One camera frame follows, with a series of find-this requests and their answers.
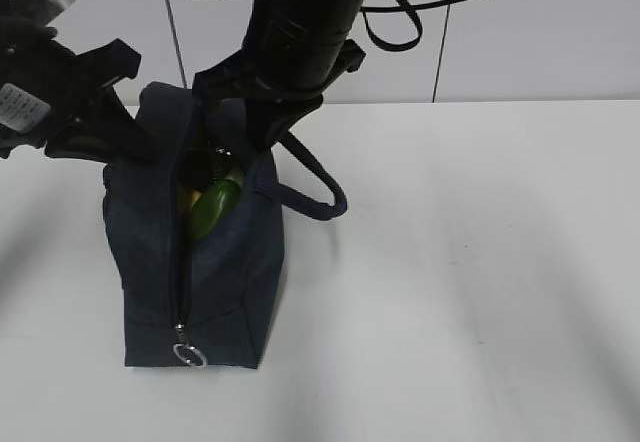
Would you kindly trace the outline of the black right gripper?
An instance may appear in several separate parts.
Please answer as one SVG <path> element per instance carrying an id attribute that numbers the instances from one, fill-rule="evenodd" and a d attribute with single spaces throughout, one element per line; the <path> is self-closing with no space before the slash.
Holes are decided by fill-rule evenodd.
<path id="1" fill-rule="evenodd" d="M 341 75 L 360 69 L 364 50 L 349 33 L 363 1 L 254 0 L 241 48 L 197 72 L 193 95 L 207 110 L 246 98 L 247 136 L 270 149 Z"/>

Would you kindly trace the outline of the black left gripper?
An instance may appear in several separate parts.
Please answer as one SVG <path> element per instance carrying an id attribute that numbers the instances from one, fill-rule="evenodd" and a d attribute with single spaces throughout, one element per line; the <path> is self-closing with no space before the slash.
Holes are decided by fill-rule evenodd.
<path id="1" fill-rule="evenodd" d="M 141 56 L 116 39 L 74 54 L 54 40 L 1 40 L 1 156 L 23 145 L 53 159 L 149 163 L 157 144 L 114 90 Z"/>

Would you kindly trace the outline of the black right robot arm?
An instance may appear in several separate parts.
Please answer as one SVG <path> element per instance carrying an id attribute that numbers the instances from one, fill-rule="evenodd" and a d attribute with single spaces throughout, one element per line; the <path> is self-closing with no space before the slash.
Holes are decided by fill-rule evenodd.
<path id="1" fill-rule="evenodd" d="M 194 76 L 192 91 L 207 106 L 241 99 L 247 135 L 259 151 L 323 103 L 342 74 L 365 53 L 349 37 L 364 0 L 253 0 L 241 48 Z"/>

